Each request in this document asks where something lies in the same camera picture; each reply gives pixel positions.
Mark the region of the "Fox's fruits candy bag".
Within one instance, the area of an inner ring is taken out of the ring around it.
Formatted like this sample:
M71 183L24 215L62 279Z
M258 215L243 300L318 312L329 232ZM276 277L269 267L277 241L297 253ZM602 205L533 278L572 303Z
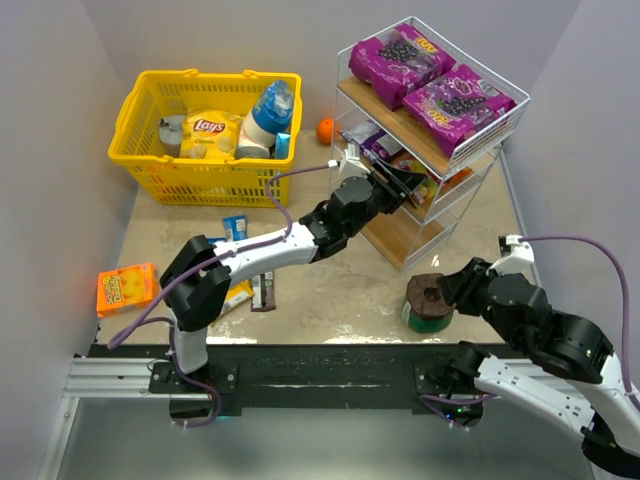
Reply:
M419 207L426 202L432 201L440 190L441 184L444 184L444 190L448 191L474 173L473 169L465 167L450 178L442 180L432 172L428 171L419 160L414 158L408 152L403 152L394 158L391 161L391 166L403 171L420 173L426 176L421 184L410 194L410 201L415 207Z

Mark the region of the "dark purple candy bag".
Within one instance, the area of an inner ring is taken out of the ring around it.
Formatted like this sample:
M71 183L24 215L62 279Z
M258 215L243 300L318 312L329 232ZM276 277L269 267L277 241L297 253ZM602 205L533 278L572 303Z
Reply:
M404 152L403 146L371 120L340 131L347 142L356 144L371 162L390 162Z

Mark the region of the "purple grape candy bag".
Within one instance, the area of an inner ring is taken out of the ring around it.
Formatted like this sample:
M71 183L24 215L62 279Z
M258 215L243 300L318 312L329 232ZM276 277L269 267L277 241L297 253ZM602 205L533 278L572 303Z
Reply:
M515 106L511 97L466 64L456 64L403 99L404 109L433 135L448 157Z
M394 111L403 105L408 94L447 73L455 64L452 56L419 30L401 23L383 39L373 37L358 42L348 66Z

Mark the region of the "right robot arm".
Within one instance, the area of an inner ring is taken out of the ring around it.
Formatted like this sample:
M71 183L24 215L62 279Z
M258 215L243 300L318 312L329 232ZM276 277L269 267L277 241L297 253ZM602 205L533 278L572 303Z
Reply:
M443 369L449 382L510 400L581 442L583 455L619 477L639 476L639 412L624 389L613 344L588 319L552 308L546 292L523 272L529 256L493 263L472 258L442 276L442 299L464 315L483 318L514 351L580 392L575 398L518 373L497 356L461 342Z

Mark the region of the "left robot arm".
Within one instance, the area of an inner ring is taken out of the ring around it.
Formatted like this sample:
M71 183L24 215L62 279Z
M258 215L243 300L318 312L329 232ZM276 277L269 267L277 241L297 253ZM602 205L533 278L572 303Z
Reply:
M343 175L328 199L281 230L217 244L199 235L183 246L160 279L175 322L170 335L174 364L182 373L207 365L207 329L232 287L262 273L336 255L377 215L398 210L426 179L383 162L367 168L354 161L351 166L353 173Z

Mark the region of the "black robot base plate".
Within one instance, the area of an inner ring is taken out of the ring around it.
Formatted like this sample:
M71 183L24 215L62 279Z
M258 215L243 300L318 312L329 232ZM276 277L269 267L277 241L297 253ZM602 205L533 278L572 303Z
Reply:
M194 384L165 360L152 366L149 390L169 396L175 419L206 415L213 399L205 389L212 386L227 416L248 408L440 411L470 427L482 405L440 401L481 395L446 377L443 367L454 352L426 344L209 346L209 364L193 374Z

